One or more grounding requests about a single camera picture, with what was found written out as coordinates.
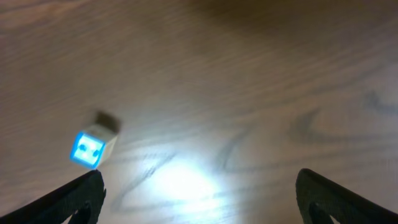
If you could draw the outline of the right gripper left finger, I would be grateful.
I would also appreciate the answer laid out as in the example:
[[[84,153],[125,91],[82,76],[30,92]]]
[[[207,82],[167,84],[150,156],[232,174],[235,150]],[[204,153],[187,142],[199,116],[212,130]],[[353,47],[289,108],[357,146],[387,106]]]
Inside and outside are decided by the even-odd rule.
[[[91,170],[47,195],[1,217],[4,224],[96,224],[106,197],[103,177]]]

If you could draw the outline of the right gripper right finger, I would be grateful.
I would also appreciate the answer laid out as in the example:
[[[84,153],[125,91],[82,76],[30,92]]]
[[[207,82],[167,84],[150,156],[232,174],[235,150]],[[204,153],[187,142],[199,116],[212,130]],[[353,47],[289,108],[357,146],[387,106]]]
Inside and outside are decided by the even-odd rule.
[[[310,170],[301,169],[296,199],[304,224],[397,223],[397,214]]]

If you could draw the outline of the blue number 2 block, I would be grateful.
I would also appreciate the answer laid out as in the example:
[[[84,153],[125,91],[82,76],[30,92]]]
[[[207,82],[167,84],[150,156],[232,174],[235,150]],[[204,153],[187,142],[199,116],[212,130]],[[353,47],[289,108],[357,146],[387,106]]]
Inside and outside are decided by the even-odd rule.
[[[92,124],[77,134],[70,160],[95,170],[110,157],[117,138],[117,132],[100,124]]]

